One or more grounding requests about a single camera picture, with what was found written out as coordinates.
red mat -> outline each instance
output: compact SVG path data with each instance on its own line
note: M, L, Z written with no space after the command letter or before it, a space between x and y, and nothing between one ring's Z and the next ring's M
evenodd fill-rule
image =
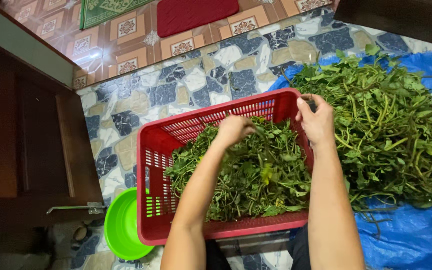
M238 0L162 0L157 4L157 34L164 38L236 14Z

green plastic basin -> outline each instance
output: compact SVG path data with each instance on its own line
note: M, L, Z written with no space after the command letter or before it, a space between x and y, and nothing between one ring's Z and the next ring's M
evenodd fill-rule
M146 256L154 246L139 241L136 222L136 187L121 192L110 204L104 220L104 237L119 258L132 261Z

wall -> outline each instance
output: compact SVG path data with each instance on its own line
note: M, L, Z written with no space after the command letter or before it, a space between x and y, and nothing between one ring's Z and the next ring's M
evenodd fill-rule
M1 14L0 46L61 83L72 86L73 64L51 51Z

marble-pattern tile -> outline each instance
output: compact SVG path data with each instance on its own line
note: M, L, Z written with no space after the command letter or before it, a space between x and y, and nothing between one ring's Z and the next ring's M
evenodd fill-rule
M78 90L105 204L136 186L132 155L137 130L145 123L265 92L283 70L315 62L318 52L325 57L336 49L359 54L372 42L397 54L432 50L430 43L347 25L333 20L333 15L328 8L315 9L279 26L251 30ZM79 244L71 267L82 269L92 252L107 252L102 234L93 233L98 237L92 235ZM285 242L291 235L286 230L256 235L252 241L237 237L218 242L232 269L289 270L292 258ZM159 269L162 251L162 246L157 247L136 261L116 258L112 269Z

green mat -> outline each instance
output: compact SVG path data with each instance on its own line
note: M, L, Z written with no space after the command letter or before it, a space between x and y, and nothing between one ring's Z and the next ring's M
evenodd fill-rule
M82 0L79 29L108 21L153 0Z

